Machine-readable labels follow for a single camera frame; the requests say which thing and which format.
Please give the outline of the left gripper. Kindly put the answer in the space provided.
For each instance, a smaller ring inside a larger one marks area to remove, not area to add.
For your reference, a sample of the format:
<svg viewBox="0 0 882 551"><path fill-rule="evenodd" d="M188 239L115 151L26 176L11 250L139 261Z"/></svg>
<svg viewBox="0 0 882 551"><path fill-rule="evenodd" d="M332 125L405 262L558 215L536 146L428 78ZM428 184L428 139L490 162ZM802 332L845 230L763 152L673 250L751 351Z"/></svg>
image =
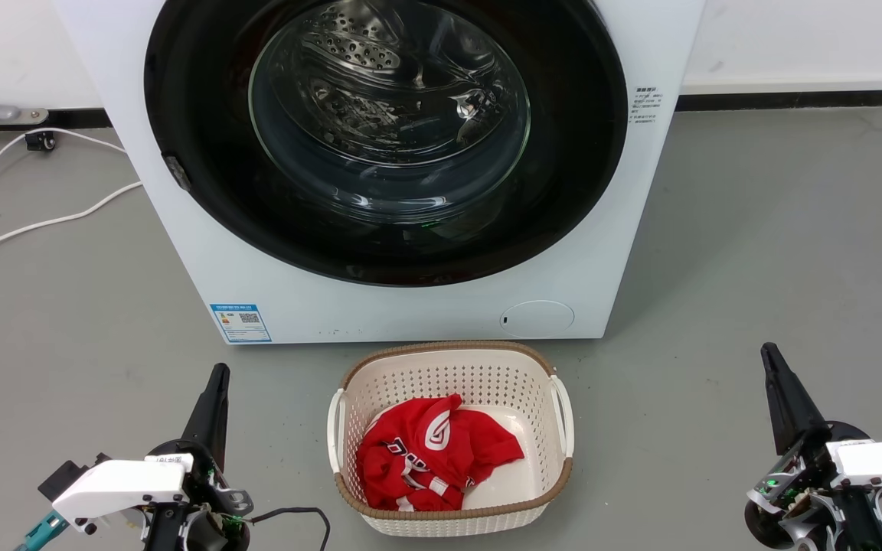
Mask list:
<svg viewBox="0 0 882 551"><path fill-rule="evenodd" d="M166 442L145 457L192 457L181 489L144 505L145 550L247 550L250 530L243 522L254 509L248 491L223 477L230 414L230 367L211 370L186 422L181 439Z"/></svg>

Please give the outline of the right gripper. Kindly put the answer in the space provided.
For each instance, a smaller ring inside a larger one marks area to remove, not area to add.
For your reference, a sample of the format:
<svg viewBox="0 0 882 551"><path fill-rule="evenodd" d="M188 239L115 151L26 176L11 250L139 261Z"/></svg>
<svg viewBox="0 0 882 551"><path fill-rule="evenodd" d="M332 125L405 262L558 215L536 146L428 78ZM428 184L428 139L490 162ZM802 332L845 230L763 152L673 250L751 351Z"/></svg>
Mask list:
<svg viewBox="0 0 882 551"><path fill-rule="evenodd" d="M867 435L850 423L825 421L776 343L763 343L760 356L779 460L748 494L749 533L776 550L880 550L875 487L839 475L827 447Z"/></svg>

